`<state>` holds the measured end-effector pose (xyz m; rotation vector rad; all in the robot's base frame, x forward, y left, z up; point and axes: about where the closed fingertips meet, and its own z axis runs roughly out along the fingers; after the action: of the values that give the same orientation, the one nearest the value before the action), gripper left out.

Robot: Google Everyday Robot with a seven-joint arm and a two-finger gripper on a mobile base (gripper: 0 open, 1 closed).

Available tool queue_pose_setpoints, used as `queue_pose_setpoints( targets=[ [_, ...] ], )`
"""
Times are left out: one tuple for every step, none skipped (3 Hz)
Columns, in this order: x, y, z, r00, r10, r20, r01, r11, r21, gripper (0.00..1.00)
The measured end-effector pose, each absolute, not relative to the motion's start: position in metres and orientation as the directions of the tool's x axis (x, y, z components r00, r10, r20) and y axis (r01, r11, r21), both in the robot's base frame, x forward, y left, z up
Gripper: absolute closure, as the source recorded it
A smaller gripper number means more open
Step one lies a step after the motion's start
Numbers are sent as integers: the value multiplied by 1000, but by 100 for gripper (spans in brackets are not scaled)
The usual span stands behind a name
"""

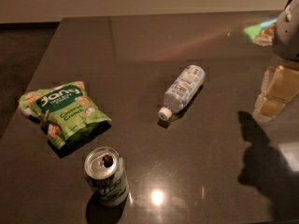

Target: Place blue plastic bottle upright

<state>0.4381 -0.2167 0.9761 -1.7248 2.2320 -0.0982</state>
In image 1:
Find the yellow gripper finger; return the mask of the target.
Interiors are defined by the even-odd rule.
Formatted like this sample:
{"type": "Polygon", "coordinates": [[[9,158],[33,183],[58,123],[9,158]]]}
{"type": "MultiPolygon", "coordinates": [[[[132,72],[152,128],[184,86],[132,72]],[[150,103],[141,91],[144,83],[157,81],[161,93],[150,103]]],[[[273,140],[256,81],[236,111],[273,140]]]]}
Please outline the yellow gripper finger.
{"type": "Polygon", "coordinates": [[[299,63],[268,67],[255,103],[256,118],[275,118],[299,93],[299,63]]]}

